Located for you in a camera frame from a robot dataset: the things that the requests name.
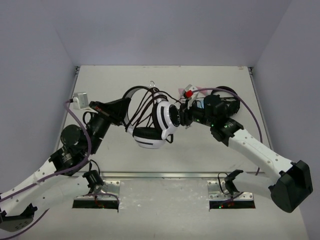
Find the white black headphones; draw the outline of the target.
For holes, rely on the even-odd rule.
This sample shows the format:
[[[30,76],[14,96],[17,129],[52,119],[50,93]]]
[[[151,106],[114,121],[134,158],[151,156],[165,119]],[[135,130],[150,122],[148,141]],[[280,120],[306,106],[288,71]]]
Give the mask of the white black headphones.
[[[139,147],[145,149],[159,149],[165,143],[173,142],[173,135],[180,126],[180,114],[178,108],[168,100],[168,94],[151,86],[133,86],[125,92],[122,98],[130,98],[139,90],[146,90],[151,94],[151,100],[141,110],[137,123],[127,114],[124,118],[125,131],[129,133]],[[143,115],[152,106],[151,126],[139,126]]]

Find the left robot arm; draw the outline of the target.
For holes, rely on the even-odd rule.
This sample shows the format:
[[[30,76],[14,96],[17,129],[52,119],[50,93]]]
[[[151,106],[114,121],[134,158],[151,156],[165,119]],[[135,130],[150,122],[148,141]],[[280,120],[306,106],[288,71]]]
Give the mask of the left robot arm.
[[[124,122],[129,98],[108,103],[92,101],[94,112],[88,123],[68,125],[60,135],[62,147],[26,180],[0,195],[0,228],[19,231],[33,222],[34,216],[80,196],[107,196],[108,185],[97,170],[75,177],[89,163],[110,125]]]

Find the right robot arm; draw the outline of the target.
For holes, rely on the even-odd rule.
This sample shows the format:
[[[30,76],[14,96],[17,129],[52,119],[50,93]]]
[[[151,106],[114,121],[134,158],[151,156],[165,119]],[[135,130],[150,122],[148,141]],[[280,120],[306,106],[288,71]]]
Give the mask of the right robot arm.
[[[197,105],[197,91],[183,93],[180,105],[181,125],[199,123],[210,128],[212,136],[257,165],[265,176],[252,175],[236,169],[224,179],[232,199],[235,194],[251,192],[272,200],[286,213],[293,212],[312,192],[310,167],[302,160],[294,162],[254,138],[239,122],[231,118],[225,101],[210,94]]]

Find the pink blue cat headphones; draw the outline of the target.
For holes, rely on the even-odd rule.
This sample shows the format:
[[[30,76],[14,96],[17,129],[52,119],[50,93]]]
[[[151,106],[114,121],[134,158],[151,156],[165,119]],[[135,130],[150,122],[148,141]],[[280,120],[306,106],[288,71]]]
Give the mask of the pink blue cat headphones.
[[[178,93],[179,93],[179,98],[180,99],[184,99],[185,96],[189,96],[190,94],[188,92],[193,92],[195,90],[200,90],[202,89],[201,87],[199,86],[194,86],[192,84],[189,84],[187,87],[185,88],[179,88],[178,89]],[[194,99],[201,99],[201,98],[204,98],[208,95],[208,91],[207,90],[200,90],[200,91],[197,91],[195,93],[192,94],[192,98]]]

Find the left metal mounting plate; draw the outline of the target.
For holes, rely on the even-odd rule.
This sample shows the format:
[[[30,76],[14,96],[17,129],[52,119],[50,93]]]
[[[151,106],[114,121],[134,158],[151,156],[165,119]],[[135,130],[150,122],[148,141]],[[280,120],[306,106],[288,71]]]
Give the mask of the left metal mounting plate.
[[[78,196],[74,200],[94,200],[96,197],[100,201],[118,201],[120,198],[120,180],[104,180],[102,189],[94,193]]]

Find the metal mounting plate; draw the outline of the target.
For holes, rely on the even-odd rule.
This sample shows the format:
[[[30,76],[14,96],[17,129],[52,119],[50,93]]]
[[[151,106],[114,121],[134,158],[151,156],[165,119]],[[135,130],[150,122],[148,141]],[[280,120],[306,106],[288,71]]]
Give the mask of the metal mounting plate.
[[[225,189],[225,181],[221,181],[221,188],[218,182],[217,178],[211,179],[207,181],[207,190],[208,190],[208,197],[209,200],[212,202],[222,202],[222,201],[227,201],[231,200],[231,196],[227,194],[227,190]],[[239,192],[236,192],[234,194],[234,201],[253,201],[254,196],[250,192],[243,192],[241,195],[239,195]]]
[[[102,189],[94,193],[78,196],[74,200],[94,200],[96,197],[100,201],[118,201],[120,198],[120,180],[104,180]]]

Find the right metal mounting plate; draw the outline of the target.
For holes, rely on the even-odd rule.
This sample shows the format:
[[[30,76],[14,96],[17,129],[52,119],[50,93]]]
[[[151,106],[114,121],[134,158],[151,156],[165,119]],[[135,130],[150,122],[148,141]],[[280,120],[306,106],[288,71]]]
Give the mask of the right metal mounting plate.
[[[217,178],[211,179],[207,181],[207,190],[208,190],[208,197],[209,200],[212,202],[222,202],[222,201],[227,201],[231,200],[231,196],[227,194],[227,190],[225,189],[225,181],[221,181],[221,188],[218,182]],[[241,195],[239,195],[239,192],[236,192],[234,194],[234,201],[253,201],[254,196],[250,192],[243,192]]]

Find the aluminium table edge rail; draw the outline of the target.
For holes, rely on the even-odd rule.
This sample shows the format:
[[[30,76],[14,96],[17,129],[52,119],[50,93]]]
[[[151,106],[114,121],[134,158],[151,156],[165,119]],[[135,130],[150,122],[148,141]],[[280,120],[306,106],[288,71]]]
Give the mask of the aluminium table edge rail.
[[[109,179],[212,179],[222,171],[214,172],[125,172],[102,171],[101,175]]]

